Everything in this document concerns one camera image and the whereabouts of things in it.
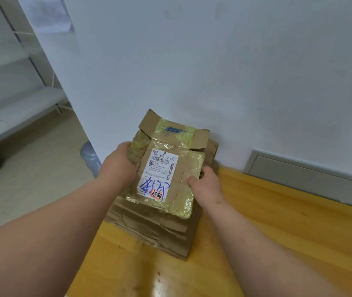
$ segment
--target yellow wooden table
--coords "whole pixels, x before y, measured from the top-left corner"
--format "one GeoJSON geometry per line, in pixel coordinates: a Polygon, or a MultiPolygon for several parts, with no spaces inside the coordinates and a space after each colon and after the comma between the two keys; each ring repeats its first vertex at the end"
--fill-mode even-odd
{"type": "MultiPolygon", "coordinates": [[[[352,293],[352,207],[221,168],[226,199],[264,233],[352,293]]],[[[203,215],[187,261],[104,222],[69,297],[241,296],[203,215]]]]}

